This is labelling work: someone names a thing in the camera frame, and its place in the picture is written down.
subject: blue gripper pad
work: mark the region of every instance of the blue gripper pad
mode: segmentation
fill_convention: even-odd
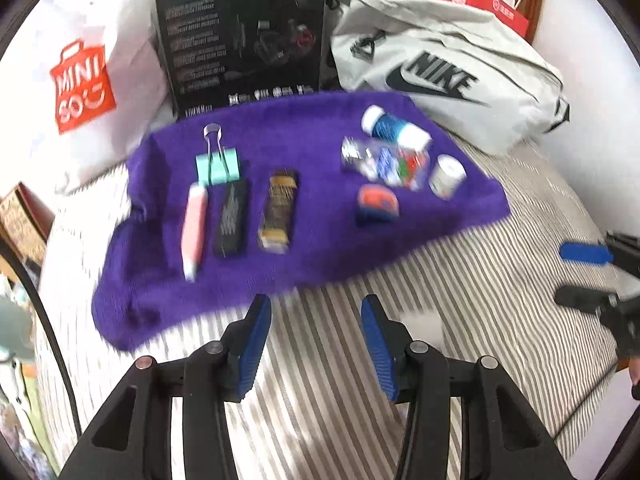
[[[260,358],[262,357],[270,327],[271,300],[268,296],[260,296],[259,311],[255,316],[255,324],[238,359],[240,373],[237,392],[241,399],[244,399],[244,396],[254,387],[255,375],[258,372],[258,365],[260,364]]]
[[[373,362],[380,388],[392,402],[400,394],[400,361],[411,336],[402,323],[390,321],[375,294],[362,300],[362,333]]]
[[[581,262],[605,266],[613,261],[613,254],[606,245],[565,242],[560,246],[560,257],[568,262]]]

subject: miniso bag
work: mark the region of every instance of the miniso bag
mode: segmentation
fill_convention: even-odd
[[[168,92],[152,3],[39,1],[0,67],[16,178],[66,194],[140,144]]]
[[[442,0],[328,0],[340,85],[395,90],[490,155],[569,118],[562,76],[492,13]]]

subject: striped fabric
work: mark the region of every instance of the striped fabric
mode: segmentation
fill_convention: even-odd
[[[559,259],[562,240],[597,240],[599,233],[534,145],[522,144],[505,159],[465,149],[504,185],[509,219],[438,240],[347,282],[272,298],[273,322],[255,388],[242,404],[226,407],[243,479],[393,478],[406,407],[391,405],[380,391],[360,334],[360,301],[370,292],[393,319],[437,311],[446,355],[470,361],[494,355],[550,433],[564,426],[557,440],[562,454],[574,452],[606,390],[607,380],[595,386],[615,362],[615,344],[593,317],[556,307],[553,293],[561,282],[615,288],[616,276],[609,268]],[[187,356],[243,314],[235,308],[198,317],[134,354],[117,352],[100,338],[91,296],[114,226],[129,212],[126,183],[120,166],[66,200],[44,267],[42,299],[66,356],[83,426],[137,356],[151,354],[160,362]],[[42,330],[36,347],[43,414],[64,463],[75,437]],[[176,400],[175,479],[184,477],[179,406]],[[449,478],[455,479],[458,402],[451,413]]]

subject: pink marker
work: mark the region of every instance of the pink marker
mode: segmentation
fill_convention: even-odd
[[[184,215],[184,226],[182,227],[182,265],[184,279],[188,282],[195,282],[202,257],[204,220],[208,201],[207,188],[200,184],[191,184],[187,211]]]

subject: purple towel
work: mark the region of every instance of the purple towel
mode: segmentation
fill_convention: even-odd
[[[428,187],[398,189],[397,222],[356,226],[356,195],[367,180],[341,170],[340,147],[345,136],[366,138],[360,118],[372,104],[431,134],[432,167],[441,153],[462,162],[467,179],[450,202]],[[202,131],[211,122],[222,126],[224,145],[238,150],[242,176],[252,186],[248,242],[242,256],[213,255],[224,190],[210,188],[204,255],[191,284],[182,275],[180,238],[189,186],[197,181],[194,158],[207,151]],[[114,231],[92,304],[98,332],[122,350],[197,314],[248,304],[258,292],[343,280],[510,212],[500,183],[485,177],[411,99],[390,92],[326,92],[222,108],[151,135],[127,167],[131,216]],[[268,180],[279,168],[300,172],[292,243],[284,255],[265,253],[256,237]]]

